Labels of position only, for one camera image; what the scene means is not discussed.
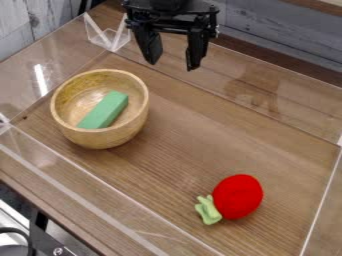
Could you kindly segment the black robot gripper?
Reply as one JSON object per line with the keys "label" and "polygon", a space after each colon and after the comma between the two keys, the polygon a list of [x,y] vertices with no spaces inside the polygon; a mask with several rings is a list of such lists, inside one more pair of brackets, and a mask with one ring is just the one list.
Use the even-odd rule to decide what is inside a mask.
{"label": "black robot gripper", "polygon": [[187,70],[199,68],[218,35],[218,6],[205,0],[123,0],[122,6],[146,61],[155,65],[163,54],[158,32],[187,34]]}

